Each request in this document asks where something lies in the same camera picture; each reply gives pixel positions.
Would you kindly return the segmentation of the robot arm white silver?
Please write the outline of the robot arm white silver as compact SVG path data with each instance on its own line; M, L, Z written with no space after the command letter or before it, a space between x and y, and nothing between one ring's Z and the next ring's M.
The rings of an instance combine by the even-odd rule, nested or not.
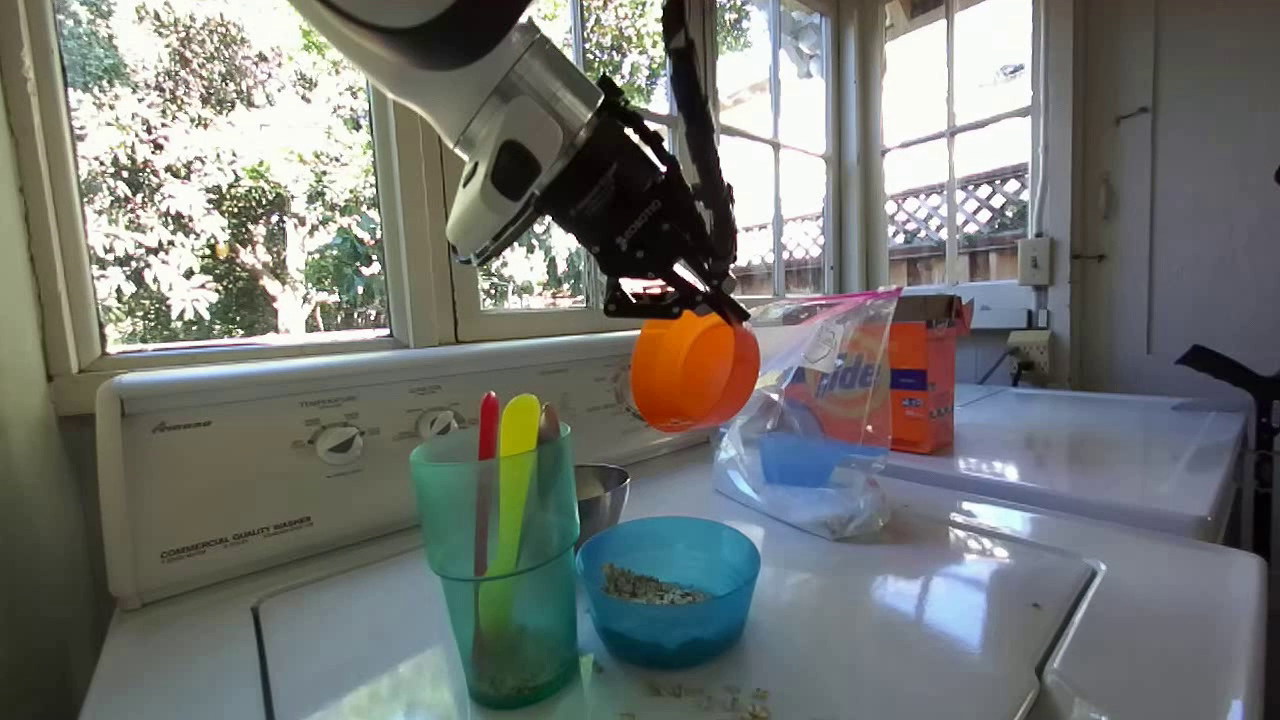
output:
M663 0L662 30L698 176L683 176L614 77L587 78L530 21L530 0L291 0L291 6L463 158L450 206L450 242L463 264L492 264L538 220L554 220L610 276L610 314L749 319L732 294L732 187L683 0Z

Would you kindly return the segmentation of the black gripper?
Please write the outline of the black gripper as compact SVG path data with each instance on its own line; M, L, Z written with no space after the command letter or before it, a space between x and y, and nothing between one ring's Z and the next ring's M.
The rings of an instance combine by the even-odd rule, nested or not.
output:
M601 78L579 147L542 193L542 210L572 230L610 276L604 311L628 319L676 319L683 311L745 322L732 299L738 220L720 170L705 89L676 82L676 110L698 180L683 180L663 136Z

